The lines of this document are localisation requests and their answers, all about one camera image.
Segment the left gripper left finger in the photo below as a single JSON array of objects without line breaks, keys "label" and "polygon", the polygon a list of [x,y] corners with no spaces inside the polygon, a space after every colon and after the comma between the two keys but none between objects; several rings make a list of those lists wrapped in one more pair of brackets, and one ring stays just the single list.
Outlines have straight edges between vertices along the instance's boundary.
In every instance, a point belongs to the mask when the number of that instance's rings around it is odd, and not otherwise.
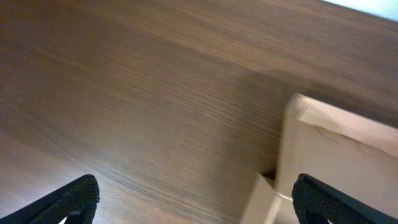
[{"label": "left gripper left finger", "polygon": [[98,182],[86,174],[1,218],[1,224],[92,224],[99,201]]}]

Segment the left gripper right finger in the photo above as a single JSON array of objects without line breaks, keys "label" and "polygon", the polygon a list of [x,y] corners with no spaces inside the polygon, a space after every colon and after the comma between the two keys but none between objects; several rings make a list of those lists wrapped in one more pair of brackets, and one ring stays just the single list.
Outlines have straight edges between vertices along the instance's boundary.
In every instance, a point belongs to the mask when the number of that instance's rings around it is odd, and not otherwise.
[{"label": "left gripper right finger", "polygon": [[292,190],[300,224],[397,224],[397,219],[308,175],[300,174]]}]

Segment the brown cardboard box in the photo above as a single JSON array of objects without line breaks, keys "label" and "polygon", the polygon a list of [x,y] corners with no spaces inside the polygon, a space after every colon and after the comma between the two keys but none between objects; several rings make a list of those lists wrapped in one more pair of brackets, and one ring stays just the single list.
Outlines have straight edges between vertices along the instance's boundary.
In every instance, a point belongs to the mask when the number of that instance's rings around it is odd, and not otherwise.
[{"label": "brown cardboard box", "polygon": [[298,223],[292,191],[308,174],[397,217],[397,128],[296,94],[284,113],[274,180],[259,174],[241,223]]}]

